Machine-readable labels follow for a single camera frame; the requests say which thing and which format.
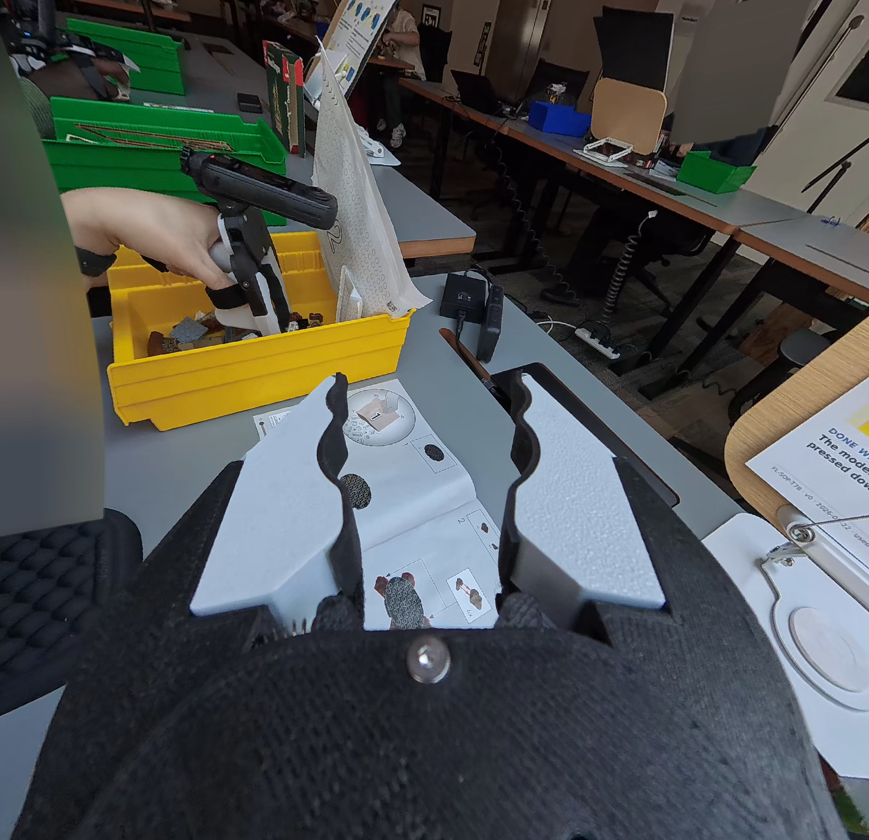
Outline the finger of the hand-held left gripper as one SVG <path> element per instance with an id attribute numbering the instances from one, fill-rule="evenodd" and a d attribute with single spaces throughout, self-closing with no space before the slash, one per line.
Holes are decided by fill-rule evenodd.
<path id="1" fill-rule="evenodd" d="M 262 249 L 260 253 L 260 292 L 264 308 L 260 333 L 272 336 L 288 331 L 291 308 L 275 249 Z"/>

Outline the yellow plastic bin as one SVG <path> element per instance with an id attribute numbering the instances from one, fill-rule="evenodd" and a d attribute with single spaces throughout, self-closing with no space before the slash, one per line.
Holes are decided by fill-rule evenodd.
<path id="1" fill-rule="evenodd" d="M 148 420 L 160 431 L 304 396 L 329 374 L 350 382 L 397 368 L 410 314 L 336 324 L 337 298 L 313 232 L 273 234 L 290 305 L 325 324 L 246 342 L 148 356 L 148 338 L 168 335 L 185 317 L 212 306 L 204 286 L 161 273 L 122 247 L 108 270 L 114 361 L 107 368 L 114 409 L 125 424 Z"/>

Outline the pile of toy bricks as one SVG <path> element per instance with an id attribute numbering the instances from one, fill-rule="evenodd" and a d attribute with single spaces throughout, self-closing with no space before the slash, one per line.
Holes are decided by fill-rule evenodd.
<path id="1" fill-rule="evenodd" d="M 243 316 L 243 326 L 224 324 L 223 320 Z M 205 313 L 198 312 L 193 317 L 185 317 L 167 332 L 151 331 L 142 353 L 137 358 L 154 357 L 200 350 L 213 346 L 255 341 L 263 333 L 252 326 L 253 321 L 241 310 Z"/>

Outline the plywood task board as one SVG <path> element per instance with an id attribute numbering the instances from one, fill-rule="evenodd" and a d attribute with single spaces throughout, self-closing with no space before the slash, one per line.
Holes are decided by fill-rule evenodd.
<path id="1" fill-rule="evenodd" d="M 864 320 L 792 375 L 733 425 L 725 443 L 725 466 L 735 489 L 758 515 L 780 529 L 778 509 L 786 500 L 746 465 L 802 422 L 868 376 L 868 321 Z"/>

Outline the printed task sheet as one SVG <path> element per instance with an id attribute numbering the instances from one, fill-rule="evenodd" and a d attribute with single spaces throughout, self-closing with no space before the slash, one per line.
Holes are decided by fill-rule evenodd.
<path id="1" fill-rule="evenodd" d="M 868 566 L 868 381 L 747 463 L 864 568 Z"/>

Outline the person's left hand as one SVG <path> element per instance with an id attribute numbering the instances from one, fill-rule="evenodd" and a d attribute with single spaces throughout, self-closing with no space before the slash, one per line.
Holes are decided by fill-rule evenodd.
<path id="1" fill-rule="evenodd" d="M 108 257 L 125 246 L 214 291 L 233 286 L 210 257 L 210 248 L 221 240 L 214 207 L 114 187 L 74 190 L 60 200 L 79 249 Z"/>

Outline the white plastic base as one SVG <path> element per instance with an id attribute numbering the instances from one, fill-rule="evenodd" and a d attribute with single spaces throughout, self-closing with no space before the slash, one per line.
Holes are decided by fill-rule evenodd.
<path id="1" fill-rule="evenodd" d="M 783 537 L 741 513 L 704 540 L 777 650 L 812 740 L 842 776 L 868 777 L 868 614 L 807 557 L 766 562 Z"/>

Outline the grey side table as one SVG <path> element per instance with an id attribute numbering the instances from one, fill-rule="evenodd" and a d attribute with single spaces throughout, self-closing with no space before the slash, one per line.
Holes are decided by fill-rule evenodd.
<path id="1" fill-rule="evenodd" d="M 472 476 L 486 510 L 503 520 L 506 493 L 519 475 L 510 457 L 514 423 L 440 334 L 454 329 L 438 309 L 444 275 L 416 280 L 433 302 L 414 313 L 397 376 L 425 418 Z M 488 371 L 542 363 L 679 498 L 675 512 L 698 538 L 742 512 L 731 498 L 683 457 L 515 306 L 505 308 L 502 332 Z"/>

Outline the standing instruction sheet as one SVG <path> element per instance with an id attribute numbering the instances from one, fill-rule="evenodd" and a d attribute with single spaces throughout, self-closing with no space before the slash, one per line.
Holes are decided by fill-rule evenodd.
<path id="1" fill-rule="evenodd" d="M 387 14 L 399 0 L 342 0 L 330 24 L 321 50 L 339 52 L 329 56 L 329 62 L 338 79 L 344 96 L 349 96 L 358 83 L 386 28 Z"/>

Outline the black cushioned wrist pad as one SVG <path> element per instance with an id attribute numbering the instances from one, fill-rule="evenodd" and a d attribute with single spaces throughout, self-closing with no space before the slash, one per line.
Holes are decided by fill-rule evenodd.
<path id="1" fill-rule="evenodd" d="M 1 714 L 64 685 L 86 632 L 143 560 L 124 513 L 1 537 Z"/>

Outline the black round stool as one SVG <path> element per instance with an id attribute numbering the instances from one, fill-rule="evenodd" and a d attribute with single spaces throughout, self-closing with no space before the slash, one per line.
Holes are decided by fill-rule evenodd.
<path id="1" fill-rule="evenodd" d="M 792 370 L 799 370 L 808 365 L 829 346 L 831 341 L 828 335 L 809 328 L 799 329 L 781 341 L 778 345 L 777 358 L 769 369 L 787 375 Z"/>

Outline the black office chair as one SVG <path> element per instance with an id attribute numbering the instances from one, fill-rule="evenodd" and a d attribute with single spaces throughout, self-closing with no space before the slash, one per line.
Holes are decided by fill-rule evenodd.
<path id="1" fill-rule="evenodd" d="M 604 259 L 605 249 L 614 241 L 626 244 L 638 230 L 641 239 L 631 272 L 663 255 L 689 254 L 696 245 L 704 247 L 711 237 L 709 228 L 667 210 L 648 217 L 643 204 L 627 204 L 626 198 L 618 204 L 600 206 L 582 233 L 562 282 L 543 289 L 540 297 L 567 306 L 578 306 L 581 298 L 603 298 L 617 264 Z"/>

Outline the long grey table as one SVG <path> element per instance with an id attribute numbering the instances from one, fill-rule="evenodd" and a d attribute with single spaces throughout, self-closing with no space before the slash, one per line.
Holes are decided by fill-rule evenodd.
<path id="1" fill-rule="evenodd" d="M 531 152 L 532 163 L 543 167 L 545 175 L 560 172 L 574 175 L 581 172 L 642 197 L 660 208 L 685 216 L 702 226 L 711 227 L 726 236 L 733 236 L 750 226 L 785 222 L 802 215 L 801 211 L 791 206 L 746 189 L 715 195 L 682 182 L 648 175 L 634 167 L 606 167 L 581 155 L 575 155 L 571 137 L 541 132 L 518 119 L 485 115 L 465 107 L 442 85 L 436 83 L 407 77 L 402 78 L 400 83 L 413 94 L 438 104 L 443 109 L 429 181 L 429 195 L 434 200 L 440 199 L 453 116 L 458 115 L 469 121 L 474 128 L 483 128 L 496 137 L 519 142 L 524 150 Z"/>

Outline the small green plastic bin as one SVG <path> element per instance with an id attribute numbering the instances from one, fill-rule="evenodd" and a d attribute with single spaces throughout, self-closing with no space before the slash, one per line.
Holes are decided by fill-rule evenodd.
<path id="1" fill-rule="evenodd" d="M 735 166 L 711 157 L 709 150 L 691 150 L 684 157 L 677 181 L 712 194 L 736 192 L 754 174 L 756 166 Z"/>

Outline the black foam panel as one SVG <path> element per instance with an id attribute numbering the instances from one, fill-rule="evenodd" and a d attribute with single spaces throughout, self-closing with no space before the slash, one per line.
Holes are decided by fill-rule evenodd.
<path id="1" fill-rule="evenodd" d="M 671 12 L 603 6 L 594 17 L 602 77 L 663 92 L 673 45 Z"/>

